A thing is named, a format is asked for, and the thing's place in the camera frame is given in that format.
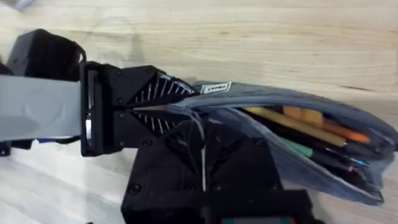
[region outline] orange pencil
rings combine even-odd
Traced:
[[[335,124],[327,123],[326,121],[323,122],[322,129],[357,142],[369,143],[371,141],[364,134],[357,133],[356,131]]]

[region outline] screw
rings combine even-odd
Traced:
[[[145,139],[145,140],[142,141],[142,146],[148,147],[148,146],[151,146],[153,143],[154,143],[154,142],[153,142],[152,140],[150,140],[150,139]]]
[[[139,184],[132,184],[130,187],[130,194],[136,195],[141,191],[142,187]]]
[[[213,186],[213,191],[220,191],[222,189],[222,187],[218,184]]]
[[[264,140],[263,140],[263,139],[256,139],[256,140],[254,141],[254,143],[255,143],[255,145],[257,145],[257,146],[261,146],[261,145],[264,143]]]
[[[195,184],[187,184],[184,186],[184,190],[196,190],[197,187]]]

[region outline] black mount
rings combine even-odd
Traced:
[[[193,121],[142,141],[122,204],[127,224],[219,224],[236,217],[291,217],[311,224],[311,209],[305,190],[283,190],[265,140],[206,122],[203,142]]]

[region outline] wooden surface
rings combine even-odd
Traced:
[[[396,0],[36,0],[24,13],[0,4],[0,16],[4,60],[17,35],[42,27],[81,44],[90,60],[307,91],[398,127]],[[122,223],[134,154],[84,159],[78,144],[14,150],[0,160],[0,223]],[[397,170],[384,173],[383,206],[310,191],[315,215],[398,223]]]

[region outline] pencil case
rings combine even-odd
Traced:
[[[195,88],[201,95],[169,105],[169,110],[181,114],[203,113],[208,119],[231,126],[250,137],[267,139],[279,175],[285,180],[368,205],[384,202],[381,174],[394,160],[398,133],[381,119],[353,106],[295,90],[231,82],[199,82]],[[358,167],[360,178],[327,169],[292,150],[266,124],[240,109],[281,105],[321,111],[335,122],[370,136],[374,143],[371,147],[377,154],[358,155],[370,167]]]

